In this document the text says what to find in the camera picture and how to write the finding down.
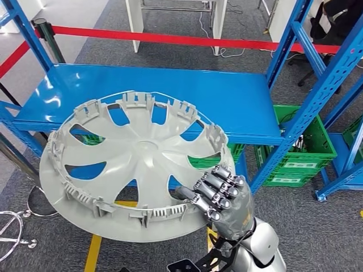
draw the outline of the red barrier tape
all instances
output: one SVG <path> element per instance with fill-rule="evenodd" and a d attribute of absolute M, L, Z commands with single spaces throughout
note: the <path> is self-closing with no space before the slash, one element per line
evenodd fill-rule
<path fill-rule="evenodd" d="M 56 34 L 84 36 L 103 39 L 116 39 L 116 40 L 137 40 L 146 41 L 149 43 L 163 43 L 163 44 L 180 44 L 180 45 L 195 45 L 195 46 L 220 46 L 225 48 L 249 48 L 249 49 L 264 49 L 264 50 L 276 50 L 278 46 L 278 42 L 270 41 L 254 41 L 254 40 L 230 40 L 230 39 L 208 39 L 201 37 L 189 37 L 189 36 L 175 36 L 155 33 L 133 33 L 128 31 L 115 31 L 106 29 L 89 29 L 89 28 L 77 28 L 77 27 L 60 27 L 53 26 L 53 30 Z M 319 53 L 335 54 L 338 51 L 339 46 L 334 45 L 315 45 L 315 48 Z M 303 48 L 300 44 L 294 44 L 291 48 L 294 52 L 303 52 Z"/>
<path fill-rule="evenodd" d="M 14 51 L 11 55 L 7 58 L 5 61 L 0 65 L 0 78 L 2 78 L 5 74 L 8 73 L 11 67 L 14 66 L 15 63 L 19 61 L 21 57 L 26 54 L 29 49 L 29 46 L 23 41 L 18 48 Z"/>

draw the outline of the blue shelf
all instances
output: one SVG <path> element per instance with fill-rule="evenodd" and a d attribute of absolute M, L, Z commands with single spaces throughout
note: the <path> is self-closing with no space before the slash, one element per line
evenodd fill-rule
<path fill-rule="evenodd" d="M 55 65 L 16 117 L 20 130 L 57 129 L 77 105 L 127 90 L 162 92 L 194 104 L 231 142 L 278 145 L 283 137 L 263 74 Z"/>
<path fill-rule="evenodd" d="M 346 142 L 344 142 L 344 139 L 341 133 L 328 133 L 328 135 L 331 141 L 333 143 L 334 148 L 335 148 L 337 151 L 337 157 L 332 161 L 333 167 L 335 173 L 337 176 L 340 176 L 341 175 L 346 160 L 349 154 L 349 150 Z"/>

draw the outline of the green plastic crate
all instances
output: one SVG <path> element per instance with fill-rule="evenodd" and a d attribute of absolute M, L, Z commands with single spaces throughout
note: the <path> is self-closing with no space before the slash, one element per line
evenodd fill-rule
<path fill-rule="evenodd" d="M 263 183 L 263 186 L 302 187 L 314 176 L 315 175 L 278 173 L 270 175 Z"/>
<path fill-rule="evenodd" d="M 266 146 L 254 146 L 254 154 L 256 155 L 257 166 L 259 168 L 267 158 L 267 150 Z M 315 174 L 281 173 L 273 171 L 264 181 L 263 186 L 302 187 L 315 175 Z"/>
<path fill-rule="evenodd" d="M 355 137 L 356 131 L 358 130 L 358 126 L 361 123 L 361 116 L 358 118 L 357 120 L 354 121 L 352 124 L 349 125 L 348 128 L 343 132 L 343 137 L 344 141 L 349 146 L 351 147 L 354 138 Z M 355 158 L 354 159 L 355 163 L 359 163 L 363 159 L 363 142 L 361 143 L 358 152 L 356 153 Z"/>
<path fill-rule="evenodd" d="M 279 124 L 292 119 L 299 108 L 299 106 L 274 106 Z M 303 186 L 337 156 L 337 152 L 319 116 L 315 117 L 303 135 L 306 145 L 306 152 L 294 152 L 294 148 L 291 148 L 265 181 L 264 185 Z M 257 166 L 260 168 L 273 148 L 273 146 L 254 146 Z"/>
<path fill-rule="evenodd" d="M 294 117 L 299 106 L 273 106 L 278 122 L 287 122 Z M 306 173 L 312 175 L 329 164 L 337 152 L 329 139 L 319 116 L 315 117 L 303 133 L 306 152 L 288 151 L 275 170 L 278 173 Z M 266 146 L 267 155 L 273 146 Z"/>
<path fill-rule="evenodd" d="M 227 146 L 229 148 L 229 150 L 231 150 L 232 156 L 233 157 L 235 163 L 238 160 L 239 156 L 245 148 L 245 145 L 241 143 L 229 143 Z M 188 157 L 188 159 L 191 165 L 195 168 L 210 168 L 218 164 L 220 161 L 220 157 L 217 155 L 201 159 Z"/>

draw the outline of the robotic hand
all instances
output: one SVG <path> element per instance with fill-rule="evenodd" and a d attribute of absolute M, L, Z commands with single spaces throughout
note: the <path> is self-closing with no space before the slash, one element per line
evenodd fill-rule
<path fill-rule="evenodd" d="M 175 271 L 207 272 L 221 261 L 226 265 L 220 267 L 220 271 L 286 271 L 278 248 L 277 234 L 269 223 L 254 216 L 252 194 L 244 176 L 233 176 L 216 165 L 205 172 L 193 189 L 181 186 L 177 188 L 177 194 L 203 211 L 219 238 L 212 236 L 214 248 L 193 265 L 196 270 L 191 270 L 190 264 L 184 270 L 182 266 L 186 266 L 186 260 L 182 260 L 173 264 Z"/>

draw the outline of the office chair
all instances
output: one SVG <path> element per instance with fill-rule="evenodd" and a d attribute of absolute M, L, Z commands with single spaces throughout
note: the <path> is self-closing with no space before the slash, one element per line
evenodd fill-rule
<path fill-rule="evenodd" d="M 329 22 L 332 25 L 331 29 L 328 32 L 325 33 L 325 31 L 319 24 L 320 19 L 323 15 L 323 6 L 324 3 L 322 2 L 320 4 L 319 8 L 318 9 L 318 13 L 315 18 L 311 18 L 310 22 L 312 25 L 312 29 L 310 31 L 310 37 L 313 39 L 313 44 L 325 44 L 325 45 L 342 45 L 343 42 L 344 41 L 344 37 L 337 35 L 335 32 L 335 28 L 334 25 L 335 24 L 334 20 L 333 18 L 328 18 Z M 319 54 L 320 57 L 322 59 L 322 61 L 328 66 L 331 59 L 333 57 L 331 54 Z M 298 64 L 298 63 L 302 63 L 302 62 L 307 62 L 307 58 L 305 55 L 303 55 L 303 57 L 294 57 L 291 59 L 290 61 L 288 62 L 288 65 L 294 65 L 294 64 Z M 314 75 L 314 70 L 311 70 L 306 75 L 303 76 L 301 78 L 299 82 L 297 82 L 297 86 L 302 87 L 305 84 L 305 81 L 311 76 Z M 338 94 L 340 92 L 340 87 L 335 92 L 336 94 Z"/>

